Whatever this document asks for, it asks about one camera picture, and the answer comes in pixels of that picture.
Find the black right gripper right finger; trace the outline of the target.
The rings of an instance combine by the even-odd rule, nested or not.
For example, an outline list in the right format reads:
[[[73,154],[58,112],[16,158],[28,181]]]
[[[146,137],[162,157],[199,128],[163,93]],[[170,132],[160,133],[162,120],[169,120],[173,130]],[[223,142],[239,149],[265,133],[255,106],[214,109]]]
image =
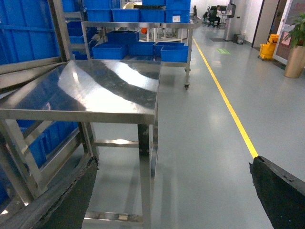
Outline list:
[[[257,196],[275,229],[305,227],[305,182],[263,156],[249,164]]]

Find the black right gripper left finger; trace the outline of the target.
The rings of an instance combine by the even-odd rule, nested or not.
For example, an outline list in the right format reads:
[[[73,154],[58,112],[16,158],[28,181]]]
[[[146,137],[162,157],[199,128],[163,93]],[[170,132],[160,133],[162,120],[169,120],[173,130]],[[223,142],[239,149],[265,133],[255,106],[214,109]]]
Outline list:
[[[61,181],[5,222],[2,229],[80,229],[98,170],[95,157],[79,163]]]

